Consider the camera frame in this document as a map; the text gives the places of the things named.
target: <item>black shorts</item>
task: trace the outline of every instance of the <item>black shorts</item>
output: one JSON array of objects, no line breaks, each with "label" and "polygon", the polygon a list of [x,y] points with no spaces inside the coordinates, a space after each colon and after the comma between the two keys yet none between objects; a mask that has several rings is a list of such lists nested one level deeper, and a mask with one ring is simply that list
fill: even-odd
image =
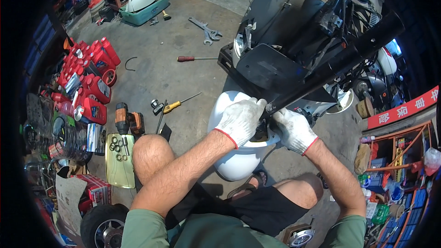
[{"label": "black shorts", "polygon": [[251,229],[275,237],[308,211],[291,202],[274,187],[258,188],[231,201],[212,197],[196,183],[184,199],[168,212],[165,226],[170,230],[190,214],[214,213],[239,218]]}]

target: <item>red sign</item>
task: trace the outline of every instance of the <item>red sign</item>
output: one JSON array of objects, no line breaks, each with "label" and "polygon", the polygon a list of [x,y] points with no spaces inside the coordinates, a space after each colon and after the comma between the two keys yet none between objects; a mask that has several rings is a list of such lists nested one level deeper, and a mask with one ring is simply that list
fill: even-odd
[{"label": "red sign", "polygon": [[438,86],[432,90],[427,91],[423,95],[416,97],[410,102],[406,102],[399,107],[382,112],[378,115],[369,117],[367,119],[367,129],[371,130],[385,124],[390,124],[398,120],[407,118],[417,112],[422,111],[436,103],[438,100]]}]

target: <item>green plastic tub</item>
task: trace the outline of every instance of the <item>green plastic tub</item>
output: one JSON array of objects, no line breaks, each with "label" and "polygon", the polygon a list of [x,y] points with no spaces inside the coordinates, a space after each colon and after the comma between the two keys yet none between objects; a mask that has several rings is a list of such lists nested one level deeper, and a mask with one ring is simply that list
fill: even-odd
[{"label": "green plastic tub", "polygon": [[167,6],[168,6],[168,0],[159,0],[135,14],[126,12],[126,6],[122,6],[119,9],[119,12],[121,13],[125,21],[134,24],[136,26],[139,26],[139,25],[143,25],[144,23],[152,19],[154,16],[158,15],[160,12],[162,12],[163,9],[167,8]]}]

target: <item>hand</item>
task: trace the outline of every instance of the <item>hand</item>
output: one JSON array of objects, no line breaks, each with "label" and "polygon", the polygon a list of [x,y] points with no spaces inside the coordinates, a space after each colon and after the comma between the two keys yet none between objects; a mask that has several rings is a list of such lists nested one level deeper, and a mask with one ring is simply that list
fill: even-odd
[{"label": "hand", "polygon": [[270,128],[280,136],[282,145],[302,156],[318,139],[305,116],[286,108],[273,114]]},{"label": "hand", "polygon": [[233,103],[225,108],[222,119],[214,129],[227,135],[237,149],[245,145],[255,134],[265,106],[264,99],[257,101],[256,98]]}]

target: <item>open-end wrench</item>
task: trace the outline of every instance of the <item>open-end wrench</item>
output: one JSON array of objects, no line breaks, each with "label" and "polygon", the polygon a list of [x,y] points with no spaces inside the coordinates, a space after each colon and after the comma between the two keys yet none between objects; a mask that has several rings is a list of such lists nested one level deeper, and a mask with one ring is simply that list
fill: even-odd
[{"label": "open-end wrench", "polygon": [[210,39],[210,34],[204,30],[204,35],[205,35],[205,41],[204,41],[204,45],[208,44],[211,45],[213,44],[213,41]]},{"label": "open-end wrench", "polygon": [[214,41],[220,40],[220,38],[218,38],[217,36],[222,36],[221,32],[211,30],[210,28],[207,27],[208,24],[202,23],[202,22],[198,21],[197,19],[194,19],[193,17],[189,17],[188,20],[193,22],[195,25],[200,27],[202,30],[207,31],[211,40],[214,40]]}]

